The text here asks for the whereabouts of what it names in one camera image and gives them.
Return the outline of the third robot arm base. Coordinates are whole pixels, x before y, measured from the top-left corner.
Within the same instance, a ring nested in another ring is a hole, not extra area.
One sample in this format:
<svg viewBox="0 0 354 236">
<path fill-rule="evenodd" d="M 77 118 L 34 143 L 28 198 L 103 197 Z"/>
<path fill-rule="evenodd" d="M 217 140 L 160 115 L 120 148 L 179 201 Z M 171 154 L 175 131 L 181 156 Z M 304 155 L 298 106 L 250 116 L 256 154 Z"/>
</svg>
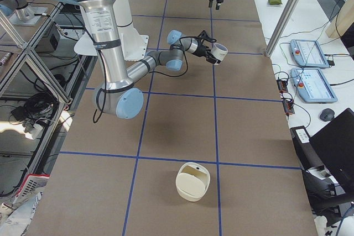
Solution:
<svg viewBox="0 0 354 236">
<path fill-rule="evenodd" d="M 47 7 L 33 7 L 27 0 L 1 0 L 1 11 L 13 25 L 34 26 Z"/>
</svg>

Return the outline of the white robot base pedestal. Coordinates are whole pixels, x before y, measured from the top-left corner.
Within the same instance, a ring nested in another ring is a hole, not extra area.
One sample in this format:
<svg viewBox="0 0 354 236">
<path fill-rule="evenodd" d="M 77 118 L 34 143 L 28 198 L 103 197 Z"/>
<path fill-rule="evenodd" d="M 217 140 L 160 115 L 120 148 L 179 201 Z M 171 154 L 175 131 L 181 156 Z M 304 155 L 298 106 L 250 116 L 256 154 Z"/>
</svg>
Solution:
<svg viewBox="0 0 354 236">
<path fill-rule="evenodd" d="M 140 35 L 133 25 L 128 0 L 116 0 L 113 4 L 119 38 L 121 40 L 124 59 L 138 61 L 145 56 L 149 36 Z M 74 46 L 74 52 L 80 55 L 96 56 L 93 42 L 85 32 Z"/>
</svg>

